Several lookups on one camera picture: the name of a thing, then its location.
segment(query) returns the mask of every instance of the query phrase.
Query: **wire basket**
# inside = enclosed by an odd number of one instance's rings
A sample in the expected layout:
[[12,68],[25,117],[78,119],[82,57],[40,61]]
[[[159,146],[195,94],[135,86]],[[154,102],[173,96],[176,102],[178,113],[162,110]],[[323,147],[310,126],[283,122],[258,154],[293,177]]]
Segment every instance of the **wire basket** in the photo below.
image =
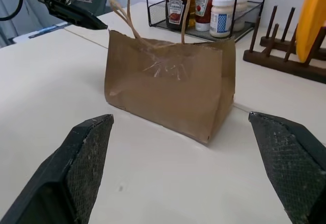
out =
[[[165,1],[161,1],[161,2],[158,2],[155,4],[151,4],[151,5],[149,5],[148,0],[146,0],[146,1],[147,1],[149,26],[167,29],[172,32],[180,32],[180,31],[171,30],[166,25]],[[262,0],[261,2],[248,1],[247,11],[244,14],[242,14],[241,16],[238,16],[237,18],[235,18],[235,10],[236,10],[236,4],[237,4],[237,0],[235,0],[234,7],[233,7],[231,31],[230,31],[230,35],[227,37],[216,38],[216,37],[211,36],[209,31],[206,31],[206,32],[197,31],[194,26],[189,26],[186,29],[185,34],[188,36],[194,36],[194,37],[201,38],[204,40],[209,40],[209,41],[218,41],[220,39],[225,39],[225,38],[234,36],[235,42],[237,42],[242,37],[244,37],[246,34],[248,34],[250,31],[252,31],[255,28],[256,19],[258,16],[261,16],[264,2],[265,2],[265,0]],[[239,32],[234,32],[233,27],[234,27],[235,21],[242,19],[242,18],[245,20],[244,28]]]

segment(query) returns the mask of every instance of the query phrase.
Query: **wooden peg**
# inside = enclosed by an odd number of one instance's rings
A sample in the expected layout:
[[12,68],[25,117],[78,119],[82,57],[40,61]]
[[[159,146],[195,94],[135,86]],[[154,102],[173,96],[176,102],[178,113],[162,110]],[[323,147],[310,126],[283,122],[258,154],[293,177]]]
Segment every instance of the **wooden peg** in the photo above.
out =
[[289,57],[290,57],[290,54],[292,53],[292,50],[293,50],[293,47],[295,45],[295,38],[296,38],[296,29],[297,29],[297,26],[295,28],[295,31],[293,33],[293,36],[292,36],[292,39],[291,39],[291,42],[289,44],[289,47],[287,49],[287,52],[286,52],[286,55],[285,55],[285,58],[284,58],[284,62],[288,62],[289,61]]
[[307,57],[307,60],[304,62],[305,66],[309,66],[310,61],[312,60],[312,58],[314,57],[316,52],[320,49],[320,46],[325,38],[325,35],[326,35],[326,28],[325,27],[320,28],[318,36],[317,36],[314,44],[311,47],[310,53]]
[[284,29],[284,32],[283,32],[281,42],[285,41],[286,34],[287,34],[287,31],[289,30],[289,27],[290,27],[294,12],[295,12],[295,8],[292,8],[291,12],[290,12],[290,15],[289,15],[289,18],[287,19],[287,22],[286,22],[286,25],[285,25],[285,29]]
[[274,27],[274,30],[273,30],[273,34],[270,38],[270,41],[268,43],[268,46],[267,48],[265,49],[265,55],[266,57],[269,57],[270,56],[270,52],[274,46],[274,43],[275,43],[275,37],[276,37],[276,34],[277,34],[277,31],[279,29],[279,24],[275,24],[275,27]]
[[273,12],[271,13],[271,17],[270,17],[270,21],[269,21],[269,25],[268,25],[268,29],[267,29],[267,33],[266,33],[266,38],[269,38],[271,28],[273,27],[273,22],[275,19],[276,11],[277,11],[277,6],[274,6]]
[[260,24],[260,16],[258,16],[257,17],[257,20],[256,20],[255,30],[254,30],[254,33],[253,33],[253,37],[251,39],[251,44],[250,44],[249,52],[253,52],[253,50],[254,50],[254,46],[255,46],[255,42],[256,42],[256,37],[257,37],[257,33],[258,33],[259,24]]

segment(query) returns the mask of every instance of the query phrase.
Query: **white table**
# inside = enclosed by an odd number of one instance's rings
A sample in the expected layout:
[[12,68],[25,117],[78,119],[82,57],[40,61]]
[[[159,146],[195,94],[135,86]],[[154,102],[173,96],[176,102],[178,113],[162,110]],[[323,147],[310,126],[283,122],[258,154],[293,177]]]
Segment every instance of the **white table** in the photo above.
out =
[[106,54],[65,30],[0,49],[0,218],[74,125],[113,114],[90,223],[291,223],[247,112],[234,108],[207,148],[108,105]]
[[[178,33],[149,27],[145,3],[131,6],[131,17],[135,29],[142,37],[180,42],[181,37]],[[133,36],[129,26],[114,12],[99,18],[110,29]],[[106,30],[92,31],[77,26],[66,27],[66,30],[108,48],[109,36]],[[260,37],[265,34],[266,29],[261,28],[258,32],[255,50],[264,49],[259,46],[259,41]],[[246,111],[261,111],[301,123],[326,144],[326,130],[324,129],[326,85],[244,62],[243,52],[249,49],[251,37],[252,32],[236,44],[235,106]],[[292,33],[288,33],[287,39],[290,40],[291,37]],[[194,37],[186,37],[185,40],[187,43],[203,42]],[[284,53],[272,51],[272,55],[284,56]],[[290,59],[295,60],[296,57],[291,55]],[[320,62],[313,60],[312,64],[320,65]]]

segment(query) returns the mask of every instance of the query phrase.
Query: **white jar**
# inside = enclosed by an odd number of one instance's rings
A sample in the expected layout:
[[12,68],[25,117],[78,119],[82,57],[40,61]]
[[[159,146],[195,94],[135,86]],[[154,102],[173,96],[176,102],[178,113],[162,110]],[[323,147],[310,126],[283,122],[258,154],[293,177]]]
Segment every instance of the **white jar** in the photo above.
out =
[[234,0],[213,0],[209,33],[213,37],[230,35]]
[[[243,15],[244,13],[246,13],[247,9],[248,9],[248,0],[237,0],[234,19],[236,19],[236,18],[240,17],[241,15]],[[244,17],[236,20],[234,23],[233,30],[235,32],[242,31],[243,28],[245,28],[244,23],[245,23]]]

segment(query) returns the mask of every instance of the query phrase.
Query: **ketchup bottle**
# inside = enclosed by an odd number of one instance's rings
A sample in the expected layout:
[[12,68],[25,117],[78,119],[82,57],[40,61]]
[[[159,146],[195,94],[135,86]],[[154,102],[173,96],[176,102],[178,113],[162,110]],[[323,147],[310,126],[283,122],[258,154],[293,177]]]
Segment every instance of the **ketchup bottle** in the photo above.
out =
[[[180,31],[185,12],[187,0],[166,0],[166,23],[172,30]],[[189,13],[186,16],[186,27],[189,23]]]
[[196,30],[200,32],[209,31],[212,1],[196,0]]

